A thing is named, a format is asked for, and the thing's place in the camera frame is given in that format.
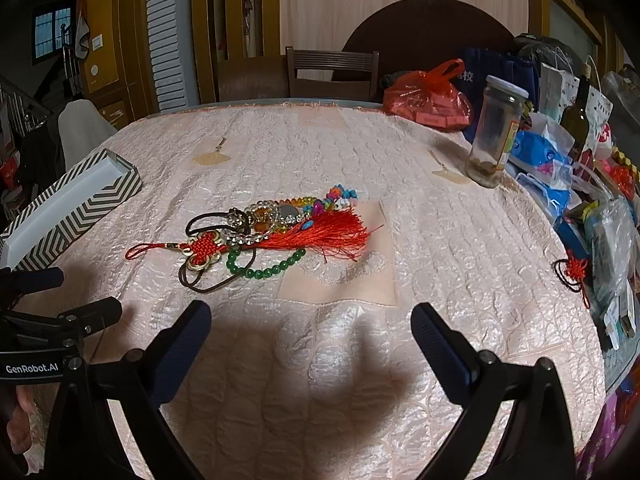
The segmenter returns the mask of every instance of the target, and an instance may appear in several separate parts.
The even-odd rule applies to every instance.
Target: wine bottle
[[[584,143],[589,135],[589,120],[587,119],[587,100],[589,99],[589,78],[591,76],[591,67],[588,64],[582,66],[582,76],[580,76],[580,84],[578,85],[578,93],[575,97],[575,103],[565,108],[560,120],[560,126],[567,130],[575,139],[574,145],[569,151],[569,158],[572,161],[580,159]]]

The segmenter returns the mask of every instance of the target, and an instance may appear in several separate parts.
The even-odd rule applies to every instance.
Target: green bead bracelet
[[[232,274],[244,274],[246,278],[255,278],[256,280],[261,280],[263,278],[270,278],[271,276],[276,276],[280,274],[283,270],[287,270],[288,267],[300,261],[300,258],[306,254],[306,250],[300,248],[296,250],[289,258],[286,260],[282,260],[279,264],[274,265],[273,267],[267,267],[266,269],[247,269],[244,270],[243,267],[238,267],[236,265],[236,260],[240,255],[240,249],[234,247],[229,250],[228,255],[226,257],[226,268]]]

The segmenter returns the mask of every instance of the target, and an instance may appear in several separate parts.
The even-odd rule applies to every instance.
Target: human hand
[[[29,415],[36,412],[33,402],[32,386],[16,386],[17,404],[11,420],[6,425],[6,432],[11,441],[11,449],[15,454],[22,454],[31,447],[31,428]]]

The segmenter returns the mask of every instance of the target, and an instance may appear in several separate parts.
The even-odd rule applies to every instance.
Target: jar lid
[[[529,97],[529,92],[527,92],[524,88],[520,88],[519,86],[514,85],[513,83],[509,83],[508,81],[500,79],[499,77],[496,77],[494,75],[488,75],[486,77],[486,81],[491,86],[500,89],[503,92],[507,92],[507,94],[517,95],[518,97],[522,97],[524,99],[527,99]]]

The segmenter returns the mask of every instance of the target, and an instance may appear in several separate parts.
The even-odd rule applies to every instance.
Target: glass jar
[[[524,101],[529,93],[492,75],[486,77],[486,82],[478,128],[465,171],[481,186],[496,187],[520,127]]]

